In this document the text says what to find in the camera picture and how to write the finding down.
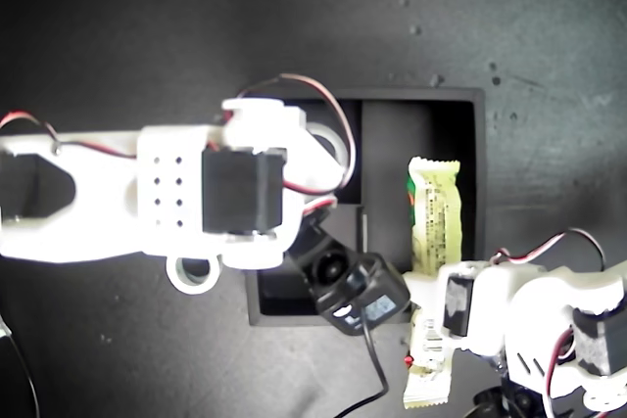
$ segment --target black wire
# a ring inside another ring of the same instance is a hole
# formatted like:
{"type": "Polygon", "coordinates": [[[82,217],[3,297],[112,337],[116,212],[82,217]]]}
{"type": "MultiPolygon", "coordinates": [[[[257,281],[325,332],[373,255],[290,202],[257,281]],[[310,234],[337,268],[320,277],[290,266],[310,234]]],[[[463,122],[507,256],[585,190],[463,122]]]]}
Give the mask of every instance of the black wire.
{"type": "Polygon", "coordinates": [[[28,384],[30,385],[30,391],[32,393],[32,402],[35,405],[35,418],[40,418],[41,414],[39,412],[39,399],[37,398],[37,390],[35,389],[35,385],[32,382],[32,376],[30,375],[30,371],[28,370],[28,366],[26,365],[26,361],[24,360],[24,356],[22,355],[22,352],[20,351],[18,344],[13,339],[13,335],[9,335],[8,338],[11,341],[11,345],[13,345],[13,349],[15,350],[16,355],[18,359],[20,360],[20,364],[22,365],[24,374],[26,375],[26,378],[28,379],[28,384]]]}
{"type": "Polygon", "coordinates": [[[362,408],[364,405],[368,405],[369,403],[373,403],[375,400],[380,399],[384,395],[386,395],[390,386],[388,385],[388,380],[385,378],[385,372],[383,372],[383,368],[381,367],[381,363],[379,362],[379,358],[376,355],[376,350],[374,349],[374,342],[372,341],[372,337],[370,335],[370,328],[368,327],[367,317],[365,315],[365,308],[362,307],[361,311],[362,325],[363,325],[363,337],[365,339],[365,346],[368,348],[368,354],[370,355],[370,359],[372,360],[372,365],[376,370],[376,374],[381,381],[382,389],[377,392],[375,395],[371,395],[368,398],[364,398],[361,401],[358,401],[354,405],[349,406],[347,409],[342,411],[339,415],[335,415],[335,418],[344,418],[349,413],[353,413],[358,408],[362,408]]]}

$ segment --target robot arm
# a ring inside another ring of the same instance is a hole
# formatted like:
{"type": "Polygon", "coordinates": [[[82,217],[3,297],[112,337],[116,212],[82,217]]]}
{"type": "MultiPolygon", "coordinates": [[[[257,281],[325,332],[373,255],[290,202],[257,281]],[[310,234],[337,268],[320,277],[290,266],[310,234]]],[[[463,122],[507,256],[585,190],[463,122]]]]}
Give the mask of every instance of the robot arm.
{"type": "Polygon", "coordinates": [[[236,268],[277,266],[308,198],[283,180],[335,188],[344,169],[302,110],[253,98],[223,108],[232,114],[225,126],[0,138],[5,161],[38,156],[73,184],[72,202],[47,217],[3,208],[0,253],[60,263],[141,251],[172,263],[220,255],[236,268]]]}
{"type": "Polygon", "coordinates": [[[450,348],[505,354],[508,378],[542,395],[552,417],[549,396],[578,387],[594,411],[627,403],[626,275],[627,261],[597,273],[467,261],[445,265],[437,279],[404,278],[450,348]]]}

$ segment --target yellow snack package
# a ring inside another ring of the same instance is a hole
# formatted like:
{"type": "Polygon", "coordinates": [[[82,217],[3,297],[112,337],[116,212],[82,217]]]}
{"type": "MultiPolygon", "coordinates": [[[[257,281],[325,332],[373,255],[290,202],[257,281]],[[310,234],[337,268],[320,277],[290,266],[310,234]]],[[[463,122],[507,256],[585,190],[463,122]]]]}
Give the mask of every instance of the yellow snack package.
{"type": "MultiPolygon", "coordinates": [[[[461,200],[456,186],[459,162],[410,162],[412,270],[437,276],[445,263],[461,261],[461,200]]],[[[453,351],[435,330],[433,312],[417,308],[411,318],[405,408],[446,403],[451,391],[453,351]]]]}

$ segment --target dark gray surface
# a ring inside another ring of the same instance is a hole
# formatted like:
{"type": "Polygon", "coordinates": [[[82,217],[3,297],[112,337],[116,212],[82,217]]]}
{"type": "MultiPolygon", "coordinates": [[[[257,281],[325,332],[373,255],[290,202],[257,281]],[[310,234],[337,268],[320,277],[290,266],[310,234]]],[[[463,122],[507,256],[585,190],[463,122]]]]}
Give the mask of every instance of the dark gray surface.
{"type": "MultiPolygon", "coordinates": [[[[422,87],[439,74],[443,86],[487,91],[488,250],[521,251],[579,225],[617,261],[625,1],[0,0],[0,103],[61,130],[138,128],[210,119],[220,99],[284,70],[331,87],[422,87]]],[[[596,266],[578,244],[546,264],[596,266]]],[[[162,260],[143,255],[2,260],[0,306],[44,417],[327,417],[377,389],[359,339],[251,329],[242,278],[226,271],[190,299],[162,260]]],[[[392,391],[356,416],[458,418],[496,384],[487,365],[458,354],[450,403],[403,411],[406,333],[375,332],[392,391]]]]}

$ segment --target black box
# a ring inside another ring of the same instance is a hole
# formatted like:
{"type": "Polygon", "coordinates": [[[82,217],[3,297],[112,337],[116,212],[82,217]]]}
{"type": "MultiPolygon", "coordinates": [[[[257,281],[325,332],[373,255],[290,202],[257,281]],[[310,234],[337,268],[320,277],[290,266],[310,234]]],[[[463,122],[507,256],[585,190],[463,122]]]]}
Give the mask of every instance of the black box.
{"type": "MultiPolygon", "coordinates": [[[[484,256],[485,113],[477,89],[332,90],[353,127],[357,169],[338,194],[340,205],[323,227],[338,241],[358,250],[364,245],[400,272],[411,269],[408,165],[415,156],[461,162],[463,259],[484,256]],[[361,217],[362,211],[367,217],[361,217]]],[[[308,121],[321,121],[341,135],[337,118],[307,89],[268,88],[258,96],[283,99],[305,110],[308,121]]],[[[251,325],[324,325],[300,272],[286,259],[271,270],[246,273],[251,325]]],[[[409,313],[391,321],[409,321],[409,313]]]]}

